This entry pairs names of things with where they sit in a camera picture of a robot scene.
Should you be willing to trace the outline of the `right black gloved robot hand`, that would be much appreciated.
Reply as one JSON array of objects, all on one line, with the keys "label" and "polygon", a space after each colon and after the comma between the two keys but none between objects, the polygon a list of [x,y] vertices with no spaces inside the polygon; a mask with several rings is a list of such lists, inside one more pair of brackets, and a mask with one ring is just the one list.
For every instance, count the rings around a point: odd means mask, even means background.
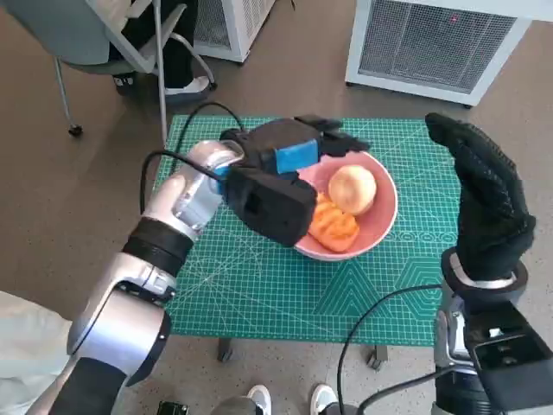
[{"label": "right black gloved robot hand", "polygon": [[430,139],[447,148],[461,184],[456,253],[473,281],[504,279],[534,240],[516,164],[482,130],[439,113],[425,116]]}]

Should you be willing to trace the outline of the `left bare black robot hand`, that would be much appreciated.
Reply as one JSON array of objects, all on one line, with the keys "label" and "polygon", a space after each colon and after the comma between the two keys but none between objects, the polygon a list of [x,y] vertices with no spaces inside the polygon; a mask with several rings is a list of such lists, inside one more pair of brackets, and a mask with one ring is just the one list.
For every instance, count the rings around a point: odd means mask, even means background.
[{"label": "left bare black robot hand", "polygon": [[263,172],[282,175],[317,164],[323,156],[344,157],[369,144],[341,130],[342,122],[315,115],[274,119],[248,131],[245,159]]}]

